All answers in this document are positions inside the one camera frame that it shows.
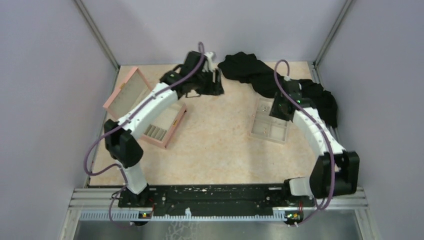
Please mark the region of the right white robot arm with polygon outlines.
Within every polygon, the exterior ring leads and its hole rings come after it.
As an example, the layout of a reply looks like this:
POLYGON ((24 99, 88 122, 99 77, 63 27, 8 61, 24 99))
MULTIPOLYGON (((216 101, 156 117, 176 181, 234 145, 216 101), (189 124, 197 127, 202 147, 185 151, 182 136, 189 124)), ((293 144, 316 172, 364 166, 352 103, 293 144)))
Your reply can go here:
POLYGON ((333 137, 316 105, 302 96, 298 82, 284 76, 278 77, 276 84, 279 90, 274 95, 269 115, 297 126, 316 157, 309 176, 284 182, 288 188, 281 193, 283 203, 295 206, 302 196, 321 199, 354 194, 358 186, 358 154, 347 151, 333 137))

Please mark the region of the beige divided tray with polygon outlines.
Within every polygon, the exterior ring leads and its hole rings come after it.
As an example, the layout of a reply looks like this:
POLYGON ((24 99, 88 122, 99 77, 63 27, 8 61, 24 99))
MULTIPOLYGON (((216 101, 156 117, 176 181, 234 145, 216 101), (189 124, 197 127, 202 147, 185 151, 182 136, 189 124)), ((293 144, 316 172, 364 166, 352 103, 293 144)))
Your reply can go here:
POLYGON ((269 98, 258 97, 256 99, 253 114, 250 117, 248 134, 254 138, 285 144, 288 139, 290 123, 270 116, 273 102, 269 98))

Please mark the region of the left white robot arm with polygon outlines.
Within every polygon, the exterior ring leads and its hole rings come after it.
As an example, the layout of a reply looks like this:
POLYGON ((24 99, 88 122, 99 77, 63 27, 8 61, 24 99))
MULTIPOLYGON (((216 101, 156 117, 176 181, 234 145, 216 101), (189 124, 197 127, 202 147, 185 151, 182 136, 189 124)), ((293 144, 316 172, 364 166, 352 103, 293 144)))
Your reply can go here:
POLYGON ((121 167, 130 200, 136 206, 144 207, 150 200, 145 190, 149 184, 140 167, 144 151, 138 140, 191 91, 197 97, 224 94, 221 71, 213 67, 214 57, 214 52, 190 51, 184 63, 164 73, 155 86, 134 67, 104 104, 113 117, 103 125, 105 148, 121 167))

